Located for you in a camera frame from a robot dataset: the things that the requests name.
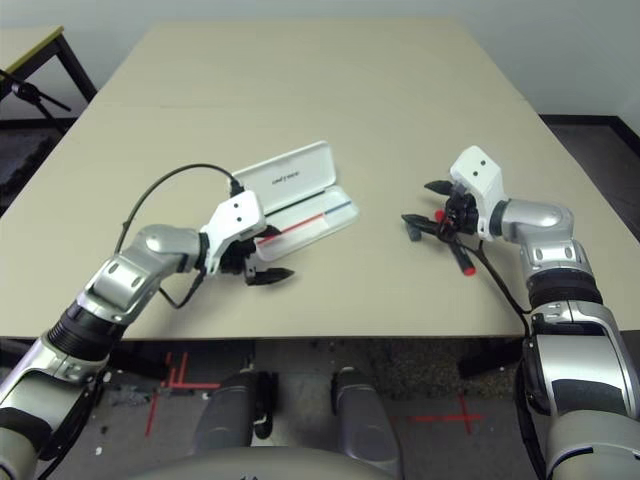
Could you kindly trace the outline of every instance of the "red tape cross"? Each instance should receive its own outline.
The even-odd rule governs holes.
[[[168,352],[165,357],[165,365],[171,365],[171,360],[173,357],[173,352]],[[187,374],[187,363],[189,361],[189,352],[184,352],[182,354],[182,360],[180,361],[180,369],[178,373],[178,381],[175,381],[176,378],[176,369],[175,367],[171,367],[169,370],[169,378],[160,383],[161,387],[169,387],[175,389],[183,389],[183,390],[193,390],[193,389],[201,389],[201,390],[215,390],[216,388],[220,388],[219,383],[185,383],[184,377]],[[151,429],[153,428],[153,420],[156,414],[156,408],[158,406],[158,393],[153,392],[151,396],[151,405],[149,408],[149,416],[147,417],[147,427],[144,431],[145,437],[151,436]]]
[[[484,420],[485,416],[478,413],[469,413],[464,394],[458,394],[458,402],[462,410],[462,415],[416,415],[407,417],[407,420],[415,423],[433,423],[433,422],[464,422],[464,429],[467,435],[471,435],[471,422]]]

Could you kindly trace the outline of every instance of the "metal frame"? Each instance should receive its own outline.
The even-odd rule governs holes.
[[[58,57],[58,60],[60,60],[60,63],[62,63],[62,66],[87,102],[93,100],[98,90],[87,75],[87,72],[82,68],[78,57],[73,53],[62,33],[9,73],[14,74],[16,77],[27,79],[53,57]],[[0,81],[0,100],[9,95],[9,93],[11,93],[11,82]]]

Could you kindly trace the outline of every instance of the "beige table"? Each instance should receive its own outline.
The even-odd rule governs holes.
[[[325,139],[360,206],[346,230],[277,265],[272,287],[205,282],[182,311],[157,296],[128,338],[306,335],[516,335],[488,275],[460,274],[445,246],[410,243],[405,212],[442,199],[445,177],[478,144],[514,197],[560,202],[623,329],[640,318],[640,247],[587,176],[457,24],[442,20],[172,23],[154,28],[97,95],[0,220],[3,335],[48,328],[113,249],[138,195],[194,161],[235,170]],[[225,196],[209,172],[174,179],[133,230],[200,227]],[[526,303],[517,248],[490,255]],[[174,277],[176,297],[191,278]]]
[[[87,102],[90,102],[96,94],[96,87],[65,40],[63,30],[59,25],[1,28],[0,69],[25,80],[49,59],[57,56]],[[0,99],[11,91],[10,83],[0,75]]]

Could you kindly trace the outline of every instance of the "open case lid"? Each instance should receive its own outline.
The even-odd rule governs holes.
[[[262,203],[265,215],[320,193],[336,182],[331,147],[320,141],[233,175]]]

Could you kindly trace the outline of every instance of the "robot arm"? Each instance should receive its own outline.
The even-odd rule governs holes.
[[[200,232],[152,225],[111,257],[0,386],[0,479],[31,478],[38,458],[57,456],[90,406],[111,349],[166,277],[194,268],[211,276],[225,265],[239,273],[252,238],[271,228],[256,195],[244,191],[221,203]],[[234,249],[238,258],[229,256]],[[256,275],[266,272],[249,270],[248,283],[260,284]],[[262,283],[293,273],[270,270],[278,275]]]
[[[539,478],[637,478],[638,375],[585,251],[573,238],[572,213],[508,199],[500,167],[475,146],[462,153],[450,174],[454,183],[426,185],[448,196],[438,222],[403,218],[451,245],[459,246],[457,234],[467,233],[520,246],[533,327],[523,342],[524,396],[552,419],[546,460],[529,451]],[[546,465],[536,465],[540,460]]]

